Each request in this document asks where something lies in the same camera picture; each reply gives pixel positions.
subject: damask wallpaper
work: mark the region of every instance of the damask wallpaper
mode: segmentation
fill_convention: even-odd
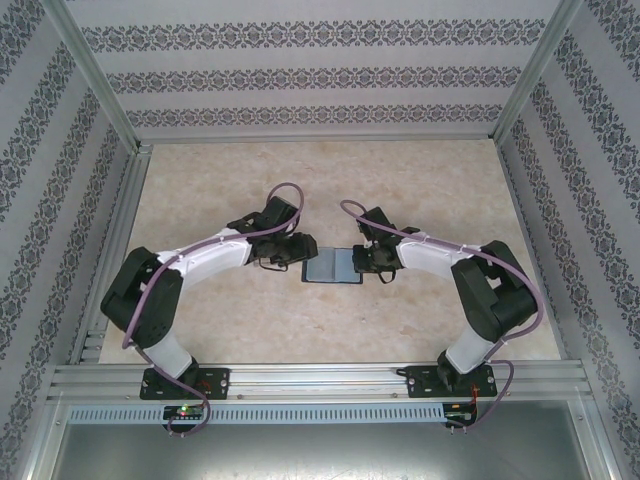
[[[65,363],[128,155],[42,6],[0,0],[0,479]]]
[[[565,348],[640,477],[640,15],[585,2],[501,154]]]
[[[145,140],[493,130],[557,0],[70,1]]]

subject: metal rail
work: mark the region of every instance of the metal rail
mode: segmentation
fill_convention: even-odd
[[[231,370],[228,399],[214,403],[380,403],[424,402],[411,399],[405,379],[396,375],[406,363],[203,365]],[[576,400],[592,392],[580,361],[515,362],[515,377],[504,401]],[[57,404],[148,404],[140,400],[146,365],[85,364],[56,368],[47,402]],[[508,369],[494,365],[498,389]],[[468,397],[432,398],[464,402]]]

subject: ventilated metal strip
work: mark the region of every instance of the ventilated metal strip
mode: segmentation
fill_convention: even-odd
[[[149,425],[163,423],[164,405],[74,406],[70,425]],[[213,405],[211,424],[283,425],[335,423],[443,422],[441,403],[365,405]],[[176,420],[194,424],[197,420]]]

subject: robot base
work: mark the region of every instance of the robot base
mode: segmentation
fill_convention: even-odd
[[[435,365],[412,365],[399,368],[396,373],[407,379],[409,398],[451,398],[473,396],[495,397],[498,395],[493,369],[490,365],[481,365],[466,375],[460,375],[453,391],[450,391],[438,377]]]
[[[229,392],[228,368],[199,368],[193,388],[209,400],[226,400]],[[141,400],[198,400],[192,393],[169,382],[153,368],[147,368],[140,387]]]

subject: purple cable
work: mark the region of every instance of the purple cable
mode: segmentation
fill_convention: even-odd
[[[156,364],[153,363],[153,360],[151,360],[149,358],[149,356],[144,353],[144,351],[141,348],[136,347],[136,351],[138,352],[138,354],[145,359],[145,361],[147,363],[150,363],[151,366],[153,367],[153,369],[158,372],[159,375],[163,376],[164,378],[166,378],[167,380],[169,380],[171,383],[173,383],[174,385],[177,385],[178,387],[182,388],[183,390],[186,390],[189,393],[194,394],[196,397],[198,397],[199,399],[202,400],[202,405],[204,406],[205,410],[207,411],[207,413],[204,416],[204,419],[202,420],[202,422],[200,422],[198,425],[196,425],[195,427],[193,427],[191,430],[189,430],[188,432],[175,432],[173,430],[171,430],[171,425],[173,424],[173,421],[178,418],[178,417],[171,417],[169,419],[169,422],[167,423],[167,430],[169,430],[169,435],[170,436],[179,436],[180,438],[184,438],[184,437],[188,437],[189,435],[193,435],[195,433],[198,433],[200,430],[202,430],[208,423],[209,423],[209,419],[211,418],[211,403],[209,402],[209,399],[207,398],[207,396],[202,393],[199,392],[198,390],[196,390],[195,388],[190,387],[189,385],[187,385],[186,383],[182,383],[179,380],[176,380],[175,378],[173,378],[171,375],[169,375],[167,372],[165,372],[163,369],[161,369],[159,366],[157,366]]]
[[[272,233],[276,233],[276,232],[279,232],[281,230],[284,230],[289,225],[291,225],[294,222],[298,221],[298,219],[300,218],[300,214],[302,213],[302,209],[304,208],[304,192],[295,183],[283,182],[283,183],[279,183],[278,185],[273,187],[273,189],[269,192],[269,195],[267,196],[267,203],[269,202],[269,200],[271,200],[273,195],[278,190],[280,190],[282,187],[293,187],[294,189],[296,189],[296,191],[298,192],[298,195],[300,197],[300,206],[298,207],[298,210],[293,215],[293,217],[291,217],[289,220],[287,220],[283,224],[278,225],[277,227],[269,228],[267,230],[261,230],[259,232],[239,233],[237,235],[229,235],[227,237],[214,237],[214,238],[209,238],[207,240],[203,240],[202,242],[196,243],[196,244],[194,244],[194,245],[182,250],[179,254],[169,258],[169,260],[167,260],[165,263],[163,263],[158,268],[158,270],[156,270],[154,272],[154,274],[152,275],[151,279],[149,280],[149,283],[147,284],[147,287],[145,288],[144,292],[142,292],[142,295],[140,296],[140,300],[138,301],[138,304],[136,305],[136,309],[134,310],[133,315],[131,316],[131,321],[129,322],[129,326],[127,327],[127,331],[124,334],[124,339],[122,340],[122,348],[123,349],[129,348],[131,345],[133,345],[133,342],[131,341],[131,336],[133,335],[133,332],[135,332],[136,326],[138,325],[138,321],[140,320],[140,314],[142,313],[142,309],[144,308],[144,305],[147,302],[147,298],[149,298],[149,294],[151,293],[151,289],[153,289],[154,285],[157,283],[158,278],[160,278],[160,275],[162,275],[162,273],[167,268],[169,268],[172,264],[174,264],[176,261],[178,261],[179,259],[185,257],[186,255],[189,255],[190,253],[195,252],[196,250],[199,250],[199,249],[204,248],[204,247],[208,247],[209,245],[215,245],[216,243],[220,243],[220,242],[222,242],[224,240],[240,240],[242,238],[252,238],[252,237],[261,237],[263,235],[271,235]],[[167,372],[165,372],[160,367],[155,365],[153,363],[153,361],[142,351],[142,349],[138,348],[137,350],[138,350],[138,353],[142,356],[142,358],[144,358],[148,363],[150,363],[153,366],[154,370],[156,372],[158,372],[158,374],[160,374],[161,376],[163,376],[164,378],[169,380],[171,383],[177,385],[178,387],[180,387],[180,388],[186,390],[187,392],[192,393],[192,394],[196,395],[198,398],[202,399],[203,404],[204,404],[204,406],[205,406],[205,408],[207,410],[207,414],[205,416],[205,419],[200,424],[196,425],[190,431],[184,432],[184,433],[180,433],[180,434],[178,434],[177,432],[174,432],[173,430],[171,430],[171,423],[174,420],[173,418],[171,418],[169,420],[168,425],[167,425],[167,429],[169,430],[169,434],[170,435],[180,435],[180,437],[187,437],[187,436],[193,435],[194,433],[197,433],[198,431],[203,429],[205,427],[205,425],[209,422],[209,419],[211,418],[211,404],[209,403],[209,400],[207,399],[206,395],[204,395],[203,393],[199,392],[198,390],[196,390],[194,388],[191,388],[190,386],[185,385],[184,383],[176,380],[171,375],[169,375]]]
[[[542,322],[542,317],[544,315],[544,300],[542,299],[542,295],[540,294],[538,289],[535,287],[535,285],[531,282],[531,280],[529,280],[524,273],[522,273],[520,270],[518,270],[514,266],[508,264],[504,260],[500,260],[499,258],[494,257],[493,255],[489,255],[487,253],[481,252],[480,250],[474,250],[473,248],[468,248],[468,247],[466,247],[464,245],[458,245],[457,243],[448,242],[446,240],[440,240],[440,239],[432,238],[432,237],[422,238],[422,237],[419,237],[418,235],[401,232],[400,230],[396,230],[395,228],[385,227],[384,225],[380,225],[379,223],[375,223],[375,222],[372,222],[370,220],[367,220],[366,218],[362,218],[360,215],[357,215],[356,213],[354,213],[351,210],[349,210],[347,208],[347,205],[354,205],[354,206],[356,206],[358,208],[361,208],[363,212],[366,212],[367,209],[363,205],[361,205],[360,203],[358,203],[358,202],[356,202],[354,200],[342,200],[340,202],[340,208],[342,208],[342,210],[344,210],[346,213],[348,213],[353,218],[355,218],[358,222],[362,222],[362,223],[364,223],[366,225],[369,225],[371,227],[377,228],[378,230],[383,230],[385,232],[393,233],[394,235],[398,235],[398,236],[405,237],[405,238],[410,238],[411,240],[415,240],[417,242],[430,243],[432,245],[437,245],[439,247],[444,247],[444,248],[446,248],[448,250],[451,250],[453,252],[464,252],[464,253],[468,253],[469,255],[475,255],[477,257],[484,258],[485,260],[487,260],[487,261],[489,261],[491,263],[495,263],[496,265],[501,266],[502,268],[504,268],[508,272],[510,272],[513,275],[515,275],[516,277],[518,277],[518,279],[520,279],[522,281],[522,283],[525,284],[525,286],[531,292],[531,295],[533,295],[533,298],[535,299],[535,302],[536,302],[536,306],[538,308],[538,312],[536,314],[535,319],[533,320],[531,325],[529,325],[528,327],[523,328],[522,330],[519,330],[517,332],[514,332],[514,333],[509,334],[509,335],[505,335],[504,337],[502,337],[494,345],[494,347],[489,351],[489,353],[487,353],[487,355],[485,356],[485,360],[488,360],[489,358],[491,358],[491,356],[494,353],[496,353],[500,349],[500,347],[502,347],[502,345],[505,344],[505,342],[507,342],[508,340],[512,340],[514,338],[522,337],[523,335],[526,335],[528,333],[531,333],[533,330],[538,328],[538,326]]]
[[[486,412],[484,412],[484,415],[482,415],[482,417],[480,417],[479,419],[477,419],[475,421],[475,423],[467,426],[464,425],[460,422],[457,422],[455,420],[449,420],[447,419],[448,423],[452,423],[454,425],[458,425],[459,427],[461,427],[464,431],[464,433],[467,433],[471,430],[473,430],[474,428],[476,428],[478,425],[480,425],[482,422],[484,422],[487,417],[489,417],[489,415],[491,415],[493,413],[493,411],[496,409],[496,407],[498,406],[498,404],[500,403],[500,401],[504,398],[504,396],[507,394],[507,391],[509,390],[509,387],[511,386],[511,382],[513,382],[513,375],[515,374],[515,367],[513,366],[513,363],[511,363],[509,360],[491,360],[492,364],[502,364],[502,365],[508,365],[509,366],[509,376],[507,377],[507,381],[504,384],[504,387],[502,387],[502,390],[500,391],[500,393],[498,394],[498,396],[496,397],[496,399],[493,401],[493,403],[491,404],[491,406],[487,409]]]

